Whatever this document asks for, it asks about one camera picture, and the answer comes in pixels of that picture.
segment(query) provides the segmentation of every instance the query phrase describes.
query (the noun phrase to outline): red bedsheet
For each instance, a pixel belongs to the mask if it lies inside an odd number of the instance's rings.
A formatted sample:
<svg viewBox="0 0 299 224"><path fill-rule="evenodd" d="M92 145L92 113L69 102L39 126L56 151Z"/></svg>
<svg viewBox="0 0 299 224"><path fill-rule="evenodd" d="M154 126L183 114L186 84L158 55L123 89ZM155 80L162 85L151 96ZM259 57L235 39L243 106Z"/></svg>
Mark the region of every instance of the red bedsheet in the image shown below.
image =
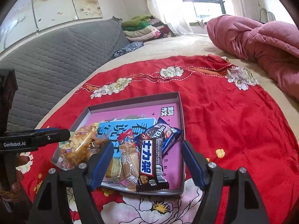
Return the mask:
<svg viewBox="0 0 299 224"><path fill-rule="evenodd" d="M270 223L282 223L299 197L296 138L279 106L253 75L220 57L176 56L98 73L43 127L69 128L90 105L173 91L181 95L186 139L223 168L246 167L261 193ZM50 160L56 148L57 144L51 144L27 154L31 163L23 169L26 173L22 184L31 200L53 167ZM223 158L217 157L218 149L224 150ZM188 171L180 199L146 198L102 188L93 192L97 207L109 224L191 223L201 194ZM73 219L80 223L71 189L68 196ZM223 221L226 198L227 189L216 223Z"/></svg>

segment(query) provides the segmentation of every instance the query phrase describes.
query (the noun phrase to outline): window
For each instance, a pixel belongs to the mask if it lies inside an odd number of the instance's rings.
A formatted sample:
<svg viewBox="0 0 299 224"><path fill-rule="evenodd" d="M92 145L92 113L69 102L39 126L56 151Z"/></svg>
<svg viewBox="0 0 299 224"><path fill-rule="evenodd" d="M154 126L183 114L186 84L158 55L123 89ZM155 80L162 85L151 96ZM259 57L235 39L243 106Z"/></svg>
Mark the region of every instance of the window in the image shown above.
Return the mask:
<svg viewBox="0 0 299 224"><path fill-rule="evenodd" d="M223 0L183 0L185 18L188 22L208 20L226 14Z"/></svg>

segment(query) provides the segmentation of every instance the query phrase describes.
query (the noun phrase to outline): snack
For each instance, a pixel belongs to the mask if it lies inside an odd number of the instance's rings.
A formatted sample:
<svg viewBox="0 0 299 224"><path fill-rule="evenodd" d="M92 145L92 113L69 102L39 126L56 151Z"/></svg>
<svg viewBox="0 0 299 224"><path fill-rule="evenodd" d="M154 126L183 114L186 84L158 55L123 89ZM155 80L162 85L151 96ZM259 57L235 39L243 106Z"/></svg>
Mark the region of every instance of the snack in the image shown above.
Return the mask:
<svg viewBox="0 0 299 224"><path fill-rule="evenodd" d="M89 126L89 128L90 128L93 132L98 132L99 124L100 124L100 123L93 123L92 125Z"/></svg>
<svg viewBox="0 0 299 224"><path fill-rule="evenodd" d="M112 181L122 181L125 178L124 168L122 166L121 158L113 157L107 168L106 178L112 179Z"/></svg>
<svg viewBox="0 0 299 224"><path fill-rule="evenodd" d="M169 183L163 177L162 145L163 138L151 138L141 142L137 192L169 189Z"/></svg>
<svg viewBox="0 0 299 224"><path fill-rule="evenodd" d="M119 144L133 143L134 142L134 134L132 129L128 129L125 132L122 132L118 137L117 141Z"/></svg>
<svg viewBox="0 0 299 224"><path fill-rule="evenodd" d="M162 154L164 155L179 139L182 131L178 128L170 127L162 118L159 118L157 123L148 128L145 132L135 138L140 145L140 141L148 137L163 139Z"/></svg>
<svg viewBox="0 0 299 224"><path fill-rule="evenodd" d="M77 130L61 148L65 168L74 169L81 162L88 160L87 148L92 141L94 145L101 145L101 141L97 140L97 133L89 127L82 126Z"/></svg>
<svg viewBox="0 0 299 224"><path fill-rule="evenodd" d="M139 177L139 158L134 143L119 145L121 159L124 166L126 187L135 189Z"/></svg>
<svg viewBox="0 0 299 224"><path fill-rule="evenodd" d="M96 139L92 139L87 147L87 152L86 152L87 159L89 160L93 154L99 152L102 145L108 140L109 139L106 136L102 136L100 138L97 137Z"/></svg>
<svg viewBox="0 0 299 224"><path fill-rule="evenodd" d="M138 159L140 159L140 151L139 151L139 146L137 145L137 143L134 141L134 134L133 134L133 130L132 129L128 129L125 132L122 132L118 137L117 140L119 142L119 145L123 145L123 144L131 144L134 143L135 147L136 147L136 151L138 154Z"/></svg>

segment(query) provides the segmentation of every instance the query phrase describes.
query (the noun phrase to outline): red snack wrapper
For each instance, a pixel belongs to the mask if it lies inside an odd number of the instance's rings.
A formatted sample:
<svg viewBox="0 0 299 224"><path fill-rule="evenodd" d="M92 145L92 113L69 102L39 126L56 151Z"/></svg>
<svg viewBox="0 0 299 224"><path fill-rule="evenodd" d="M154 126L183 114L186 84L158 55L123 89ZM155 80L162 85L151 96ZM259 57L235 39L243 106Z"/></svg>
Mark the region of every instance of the red snack wrapper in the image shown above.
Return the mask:
<svg viewBox="0 0 299 224"><path fill-rule="evenodd" d="M132 129L128 129L125 132L122 132L118 137L117 141L120 144L125 144L126 142L133 143L134 142L134 133Z"/></svg>

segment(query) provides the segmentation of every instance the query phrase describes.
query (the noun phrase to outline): white flower print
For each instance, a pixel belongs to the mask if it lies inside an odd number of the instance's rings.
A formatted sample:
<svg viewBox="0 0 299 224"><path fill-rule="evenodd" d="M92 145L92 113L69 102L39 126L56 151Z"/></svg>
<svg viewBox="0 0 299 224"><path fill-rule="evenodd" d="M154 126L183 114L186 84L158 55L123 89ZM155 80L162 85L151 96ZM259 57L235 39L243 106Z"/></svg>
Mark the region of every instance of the white flower print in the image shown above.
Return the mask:
<svg viewBox="0 0 299 224"><path fill-rule="evenodd" d="M33 155L30 154L31 152L23 152L20 154L20 156L28 156L29 162L27 162L25 165L16 167L16 170L21 171L21 173L27 173L30 170L30 166L33 164Z"/></svg>
<svg viewBox="0 0 299 224"><path fill-rule="evenodd" d="M129 85L132 78L119 78L115 83L110 84L110 89L113 93L119 93Z"/></svg>
<svg viewBox="0 0 299 224"><path fill-rule="evenodd" d="M94 93L90 96L91 99L95 98L100 98L102 95L112 94L111 88L108 85L104 85L98 90L95 90Z"/></svg>
<svg viewBox="0 0 299 224"><path fill-rule="evenodd" d="M184 70L179 68L178 66L174 67L174 66L170 66L166 69L161 69L160 70L160 75L164 78L167 77L180 77L183 75Z"/></svg>
<svg viewBox="0 0 299 224"><path fill-rule="evenodd" d="M76 202L75 202L73 188L66 188L66 193L68 195L68 205L69 205L71 211L78 211Z"/></svg>
<svg viewBox="0 0 299 224"><path fill-rule="evenodd" d="M116 82L110 85L104 85L101 88L95 90L90 98L100 98L102 97L102 95L112 95L112 93L119 93L120 91L124 90L131 81L132 78L119 78Z"/></svg>
<svg viewBox="0 0 299 224"><path fill-rule="evenodd" d="M125 203L114 201L103 206L101 216L110 224L183 224L191 223L201 202L202 191L192 179L185 181L180 199L136 196L121 192Z"/></svg>
<svg viewBox="0 0 299 224"><path fill-rule="evenodd" d="M256 86L259 84L249 70L238 66L232 66L231 69L228 69L225 77L229 83L234 82L239 90L245 91L249 89L248 85Z"/></svg>
<svg viewBox="0 0 299 224"><path fill-rule="evenodd" d="M228 82L234 82L235 85L239 88L239 90L244 90L246 91L248 89L248 85L246 83L246 81L244 81L241 78L229 78Z"/></svg>

